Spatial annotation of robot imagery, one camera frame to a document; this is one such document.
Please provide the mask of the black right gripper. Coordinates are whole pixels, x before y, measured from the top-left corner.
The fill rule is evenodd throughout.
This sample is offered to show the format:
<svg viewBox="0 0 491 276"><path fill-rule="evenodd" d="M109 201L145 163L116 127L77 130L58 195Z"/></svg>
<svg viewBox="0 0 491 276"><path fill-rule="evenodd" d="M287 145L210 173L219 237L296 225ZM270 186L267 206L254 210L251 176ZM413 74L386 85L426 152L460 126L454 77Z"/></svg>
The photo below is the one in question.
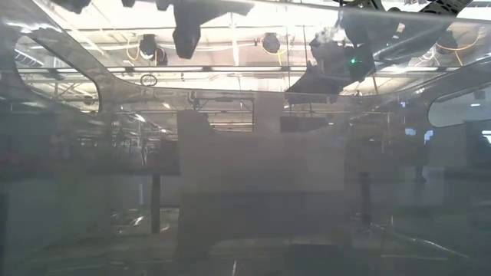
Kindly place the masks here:
<svg viewBox="0 0 491 276"><path fill-rule="evenodd" d="M304 74L287 89L289 104L332 104L346 86L363 81L375 71L369 44L340 44L323 29L308 46L315 61L309 61Z"/></svg>

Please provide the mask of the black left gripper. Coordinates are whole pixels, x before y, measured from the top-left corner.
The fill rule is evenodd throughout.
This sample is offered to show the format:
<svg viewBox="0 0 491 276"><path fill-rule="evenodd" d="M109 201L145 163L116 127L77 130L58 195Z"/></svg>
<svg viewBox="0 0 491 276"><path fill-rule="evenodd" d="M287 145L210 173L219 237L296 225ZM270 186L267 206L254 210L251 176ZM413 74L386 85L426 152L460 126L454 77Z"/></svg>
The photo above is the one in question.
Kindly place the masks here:
<svg viewBox="0 0 491 276"><path fill-rule="evenodd" d="M191 59L201 38L201 25L227 13L246 16L253 4L234 1L179 0L173 1L176 27L173 42L176 54L182 59Z"/></svg>

